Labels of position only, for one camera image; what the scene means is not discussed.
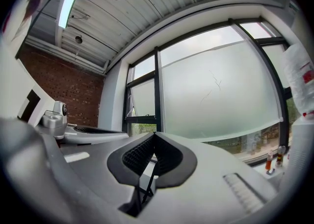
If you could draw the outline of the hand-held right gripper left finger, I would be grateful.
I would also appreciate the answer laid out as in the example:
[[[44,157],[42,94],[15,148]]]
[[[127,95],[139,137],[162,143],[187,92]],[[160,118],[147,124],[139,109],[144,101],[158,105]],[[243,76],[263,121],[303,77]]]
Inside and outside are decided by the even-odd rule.
[[[40,223],[157,224],[143,206],[140,176],[152,135],[60,148],[20,120],[0,119],[0,165]]]

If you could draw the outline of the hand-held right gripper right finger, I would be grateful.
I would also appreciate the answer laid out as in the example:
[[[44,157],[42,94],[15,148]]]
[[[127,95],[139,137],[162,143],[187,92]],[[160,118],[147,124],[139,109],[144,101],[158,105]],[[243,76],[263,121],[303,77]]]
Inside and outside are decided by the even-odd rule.
[[[191,150],[193,174],[180,186],[157,189],[141,212],[145,224],[262,224],[282,206],[266,175],[229,152],[184,137],[161,133]]]

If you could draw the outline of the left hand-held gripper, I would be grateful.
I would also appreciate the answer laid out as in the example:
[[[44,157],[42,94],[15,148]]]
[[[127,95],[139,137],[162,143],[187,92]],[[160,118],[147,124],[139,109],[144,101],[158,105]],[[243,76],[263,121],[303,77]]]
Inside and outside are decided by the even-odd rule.
[[[38,84],[27,94],[17,118],[68,145],[95,145],[129,138],[124,132],[67,125],[66,104],[52,99]]]

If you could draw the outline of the orange drink bottle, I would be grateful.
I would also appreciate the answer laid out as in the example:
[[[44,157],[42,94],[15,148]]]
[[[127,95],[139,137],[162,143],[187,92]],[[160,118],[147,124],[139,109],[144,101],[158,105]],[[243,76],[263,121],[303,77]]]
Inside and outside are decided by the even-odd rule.
[[[266,164],[265,164],[265,170],[266,171],[269,171],[271,169],[272,159],[273,159],[273,150],[270,150],[268,152],[267,158],[266,158]]]

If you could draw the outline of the black framed window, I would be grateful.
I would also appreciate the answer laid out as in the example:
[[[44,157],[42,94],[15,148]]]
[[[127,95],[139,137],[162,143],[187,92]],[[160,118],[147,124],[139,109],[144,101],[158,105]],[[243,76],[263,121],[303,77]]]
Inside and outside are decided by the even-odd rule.
[[[281,65],[289,42],[263,18],[229,19],[130,62],[122,130],[160,131],[256,165],[289,148],[296,111]]]

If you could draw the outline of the white plastic bag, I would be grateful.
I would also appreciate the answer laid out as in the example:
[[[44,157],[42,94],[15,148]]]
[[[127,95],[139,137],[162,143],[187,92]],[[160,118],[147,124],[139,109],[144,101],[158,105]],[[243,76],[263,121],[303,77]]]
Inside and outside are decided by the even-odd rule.
[[[314,119],[314,63],[301,44],[283,53],[283,67],[298,112],[307,120]]]

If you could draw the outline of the long ceiling light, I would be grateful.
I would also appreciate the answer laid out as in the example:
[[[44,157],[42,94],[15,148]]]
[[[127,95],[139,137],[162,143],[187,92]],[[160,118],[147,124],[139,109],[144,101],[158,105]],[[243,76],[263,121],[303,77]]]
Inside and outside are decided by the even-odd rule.
[[[60,15],[59,15],[59,20],[58,20],[58,26],[61,27],[62,29],[65,29],[68,24],[69,16],[72,11],[73,5],[76,0],[64,0]]]

